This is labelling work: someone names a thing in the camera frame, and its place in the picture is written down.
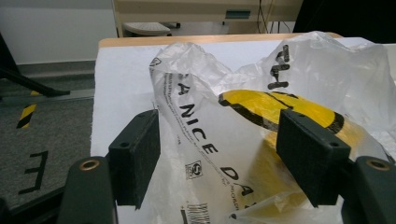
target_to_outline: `white wall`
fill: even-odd
[[[0,32],[17,64],[92,61],[117,37],[111,0],[1,0]]]

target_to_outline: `gray carpet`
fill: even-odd
[[[35,78],[59,90],[94,89],[93,75]],[[0,96],[31,91],[0,79]],[[90,156],[93,99],[37,105],[17,129],[24,106],[0,107],[0,197],[11,208],[64,185],[69,167]]]

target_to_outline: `small logo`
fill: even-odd
[[[150,67],[160,64],[162,61],[159,58],[154,58],[149,64]]]
[[[203,175],[201,161],[196,161],[186,165],[186,177],[187,179],[194,179]]]

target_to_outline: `plastic bag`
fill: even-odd
[[[277,156],[281,108],[334,132],[352,160],[386,158],[356,123],[395,137],[396,91],[380,45],[348,49],[310,33],[233,72],[199,46],[176,43],[149,69],[162,141],[150,223],[341,223],[342,200],[313,208]]]

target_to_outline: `desk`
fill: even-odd
[[[296,21],[303,0],[113,0],[117,29],[125,22],[229,21],[229,34],[254,34],[259,20]],[[262,14],[259,5],[262,3]]]
[[[108,146],[125,125],[138,113],[153,108],[149,63],[166,45],[175,41],[195,42],[236,70],[266,57],[282,39],[295,35],[165,36],[101,41],[95,68],[92,155],[106,155]],[[367,43],[362,38],[341,40],[348,45]],[[149,213],[144,211],[144,204],[142,208],[137,215],[132,207],[119,207],[120,223],[144,220]]]
[[[266,35],[186,35],[186,36],[154,36],[134,38],[109,38],[99,42],[99,48],[169,45],[175,42],[192,43],[223,43],[243,41],[271,41],[292,38],[300,34],[266,34]],[[338,34],[329,33],[334,38]]]

